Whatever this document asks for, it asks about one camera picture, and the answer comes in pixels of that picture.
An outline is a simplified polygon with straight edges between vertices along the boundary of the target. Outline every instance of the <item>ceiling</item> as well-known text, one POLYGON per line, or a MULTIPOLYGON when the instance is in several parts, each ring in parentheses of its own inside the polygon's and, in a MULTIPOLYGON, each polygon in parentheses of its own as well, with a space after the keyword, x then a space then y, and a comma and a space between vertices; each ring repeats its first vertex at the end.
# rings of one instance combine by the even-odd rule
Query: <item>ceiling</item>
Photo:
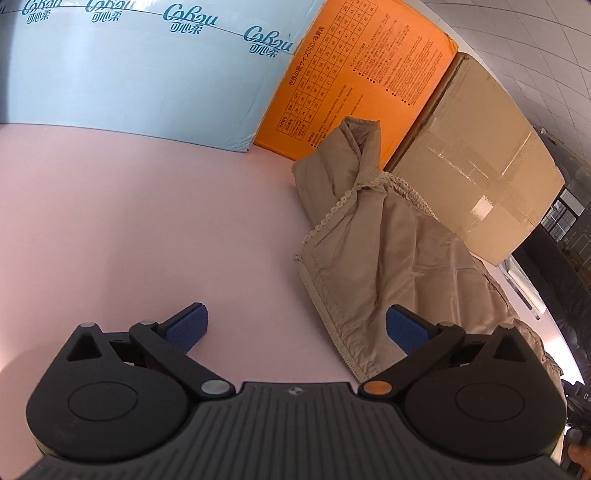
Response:
POLYGON ((424 3, 433 12, 421 12, 438 25, 439 19, 449 24, 474 49, 532 124, 544 127, 591 164, 591 4, 424 3))

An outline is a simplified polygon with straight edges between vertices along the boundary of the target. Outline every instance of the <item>blue gripper pad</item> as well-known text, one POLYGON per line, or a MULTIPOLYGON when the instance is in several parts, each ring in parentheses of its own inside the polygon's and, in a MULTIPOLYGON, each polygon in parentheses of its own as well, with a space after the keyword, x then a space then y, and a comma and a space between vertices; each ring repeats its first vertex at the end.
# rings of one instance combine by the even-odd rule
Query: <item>blue gripper pad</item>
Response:
POLYGON ((158 325, 157 331, 168 343, 179 347, 187 354, 203 338, 207 332, 207 324, 207 308, 202 303, 193 303, 158 325))
POLYGON ((386 332, 407 355, 430 340, 427 329, 394 307, 386 312, 386 332))

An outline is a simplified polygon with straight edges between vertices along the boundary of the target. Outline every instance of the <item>size chart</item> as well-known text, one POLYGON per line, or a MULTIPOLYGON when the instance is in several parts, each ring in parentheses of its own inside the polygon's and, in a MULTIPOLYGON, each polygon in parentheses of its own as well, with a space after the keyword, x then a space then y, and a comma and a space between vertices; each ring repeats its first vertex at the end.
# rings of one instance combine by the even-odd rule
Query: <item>size chart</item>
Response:
POLYGON ((349 0, 328 28, 302 75, 276 130, 302 140, 326 94, 347 62, 377 6, 368 0, 349 0))

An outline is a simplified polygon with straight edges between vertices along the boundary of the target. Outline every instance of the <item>orange box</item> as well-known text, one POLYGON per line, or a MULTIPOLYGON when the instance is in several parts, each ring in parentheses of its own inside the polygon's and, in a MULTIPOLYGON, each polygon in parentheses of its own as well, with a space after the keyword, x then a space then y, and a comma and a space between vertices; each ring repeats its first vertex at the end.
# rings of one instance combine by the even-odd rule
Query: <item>orange box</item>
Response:
POLYGON ((401 0, 327 0, 255 143, 300 160, 344 117, 380 120, 383 167, 456 52, 453 40, 401 0))

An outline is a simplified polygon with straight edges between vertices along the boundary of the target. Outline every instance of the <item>beige fabric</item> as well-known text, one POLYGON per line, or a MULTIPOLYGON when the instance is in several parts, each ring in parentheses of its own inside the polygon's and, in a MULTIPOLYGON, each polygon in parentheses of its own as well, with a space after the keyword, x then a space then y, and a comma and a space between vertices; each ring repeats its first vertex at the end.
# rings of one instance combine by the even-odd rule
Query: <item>beige fabric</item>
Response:
POLYGON ((341 356, 360 381, 404 357, 385 314, 400 304, 468 333, 514 324, 564 397, 560 368, 485 266, 404 181, 378 169, 379 122, 346 118, 294 164, 300 199, 317 227, 295 261, 341 356))

